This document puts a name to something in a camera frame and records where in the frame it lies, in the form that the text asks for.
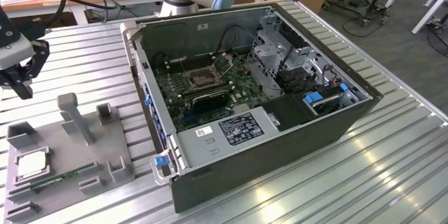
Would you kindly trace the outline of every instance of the gray plastic holder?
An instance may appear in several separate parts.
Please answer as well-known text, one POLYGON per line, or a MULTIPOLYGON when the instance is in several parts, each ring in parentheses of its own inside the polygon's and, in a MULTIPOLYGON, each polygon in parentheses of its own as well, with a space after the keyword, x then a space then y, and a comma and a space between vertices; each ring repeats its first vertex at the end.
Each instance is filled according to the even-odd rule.
POLYGON ((32 144, 36 144, 31 134, 36 132, 35 128, 28 124, 28 122, 22 122, 8 126, 7 141, 16 148, 24 148, 32 144))

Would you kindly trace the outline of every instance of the motherboard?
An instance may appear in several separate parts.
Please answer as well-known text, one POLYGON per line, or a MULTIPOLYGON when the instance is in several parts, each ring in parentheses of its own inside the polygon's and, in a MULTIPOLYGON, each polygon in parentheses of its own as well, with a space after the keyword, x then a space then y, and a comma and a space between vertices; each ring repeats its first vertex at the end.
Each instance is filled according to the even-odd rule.
POLYGON ((239 114, 268 100, 247 68, 247 55, 224 52, 179 59, 154 72, 179 132, 239 114))

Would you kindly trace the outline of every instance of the aluminum table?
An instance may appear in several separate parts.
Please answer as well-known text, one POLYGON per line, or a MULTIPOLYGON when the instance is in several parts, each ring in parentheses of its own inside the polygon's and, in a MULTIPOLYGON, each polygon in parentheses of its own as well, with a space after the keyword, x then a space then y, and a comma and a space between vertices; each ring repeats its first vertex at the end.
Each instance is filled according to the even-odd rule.
MULTIPOLYGON (((34 223, 442 223, 448 222, 448 118, 300 3, 279 4, 386 97, 342 139, 190 211, 176 214, 168 186, 150 169, 155 153, 123 48, 119 22, 47 35, 51 56, 35 98, 4 91, 7 124, 60 120, 56 95, 76 92, 82 113, 120 110, 138 179, 34 223)), ((7 150, 0 142, 0 184, 7 150)))

